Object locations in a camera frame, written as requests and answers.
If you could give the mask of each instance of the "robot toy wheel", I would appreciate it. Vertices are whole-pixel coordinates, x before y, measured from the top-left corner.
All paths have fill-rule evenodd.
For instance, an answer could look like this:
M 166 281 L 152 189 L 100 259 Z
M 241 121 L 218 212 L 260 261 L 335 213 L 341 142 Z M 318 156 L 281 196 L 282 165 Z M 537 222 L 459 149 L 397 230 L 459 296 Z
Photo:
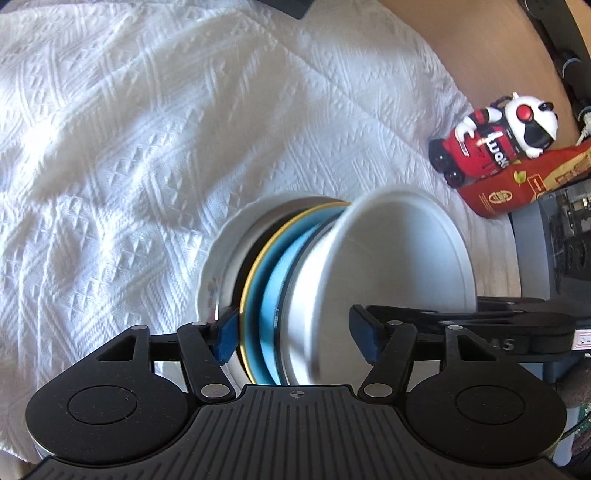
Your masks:
M 443 176 L 450 188 L 455 190 L 461 188 L 466 181 L 466 175 L 457 169 L 447 170 L 443 173 Z
M 455 166 L 453 157 L 443 147 L 443 140 L 440 138 L 429 142 L 429 162 L 437 173 L 443 173 Z

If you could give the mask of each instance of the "red package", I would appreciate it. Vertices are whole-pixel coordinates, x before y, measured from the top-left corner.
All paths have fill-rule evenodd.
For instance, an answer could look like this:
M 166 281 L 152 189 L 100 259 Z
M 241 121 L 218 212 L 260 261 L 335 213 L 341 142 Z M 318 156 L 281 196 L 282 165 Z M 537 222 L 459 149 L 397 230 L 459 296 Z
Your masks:
M 458 190 L 478 215 L 494 218 L 536 201 L 591 171 L 591 140 L 578 147 L 548 150 L 536 160 L 517 160 L 497 175 Z

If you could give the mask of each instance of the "wooden table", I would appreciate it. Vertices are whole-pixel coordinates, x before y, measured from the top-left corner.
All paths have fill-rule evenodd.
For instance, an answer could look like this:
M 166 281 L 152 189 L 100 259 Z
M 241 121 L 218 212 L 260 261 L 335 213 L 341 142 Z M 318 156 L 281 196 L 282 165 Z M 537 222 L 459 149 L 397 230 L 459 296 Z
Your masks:
M 475 108 L 516 91 L 550 100 L 557 147 L 579 137 L 570 104 L 544 44 L 517 0 L 382 0 L 431 45 Z M 591 8 L 567 0 L 591 50 Z

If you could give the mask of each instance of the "white plate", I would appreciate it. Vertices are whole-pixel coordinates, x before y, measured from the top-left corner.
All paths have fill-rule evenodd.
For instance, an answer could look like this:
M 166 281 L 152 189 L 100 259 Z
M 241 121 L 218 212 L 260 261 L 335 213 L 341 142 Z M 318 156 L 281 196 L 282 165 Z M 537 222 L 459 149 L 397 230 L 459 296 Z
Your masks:
M 285 192 L 264 197 L 248 204 L 228 220 L 213 241 L 197 281 L 195 307 L 199 319 L 204 322 L 213 322 L 219 314 L 217 300 L 222 275 L 248 229 L 273 209 L 292 200 L 310 196 L 312 195 L 305 192 Z
M 294 385 L 359 388 L 371 367 L 349 333 L 353 304 L 476 311 L 460 232 L 435 198 L 410 187 L 353 202 L 293 281 L 282 358 Z

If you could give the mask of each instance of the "blue plate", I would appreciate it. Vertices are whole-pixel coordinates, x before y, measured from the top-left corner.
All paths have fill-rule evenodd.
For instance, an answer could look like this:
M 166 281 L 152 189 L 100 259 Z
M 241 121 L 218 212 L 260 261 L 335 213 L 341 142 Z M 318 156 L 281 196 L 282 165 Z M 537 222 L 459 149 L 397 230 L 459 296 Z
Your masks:
M 240 348 L 247 374 L 252 377 L 251 380 L 255 383 L 261 385 L 277 384 L 265 363 L 259 334 L 262 298 L 275 265 L 283 253 L 299 237 L 324 222 L 327 218 L 342 212 L 347 205 L 345 202 L 326 203 L 293 217 L 271 237 L 256 258 L 246 279 L 240 302 Z
M 265 293 L 262 296 L 261 314 L 259 316 L 259 334 L 261 337 L 262 356 L 265 359 L 267 370 L 277 385 L 281 385 L 281 378 L 275 359 L 275 319 L 278 316 L 278 306 L 287 275 L 291 266 L 298 257 L 307 240 L 319 229 L 320 224 L 307 230 L 301 237 L 293 242 L 283 253 L 267 282 Z

